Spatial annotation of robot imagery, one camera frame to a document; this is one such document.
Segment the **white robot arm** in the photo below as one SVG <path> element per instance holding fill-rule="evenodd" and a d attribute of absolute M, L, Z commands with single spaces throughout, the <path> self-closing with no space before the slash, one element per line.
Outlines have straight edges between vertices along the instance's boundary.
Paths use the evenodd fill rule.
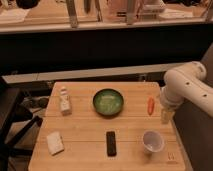
<path fill-rule="evenodd" d="M 185 99 L 213 117 L 213 87 L 203 82 L 207 70 L 198 61 L 171 68 L 164 74 L 165 86 L 161 88 L 161 122 L 168 124 Z"/>

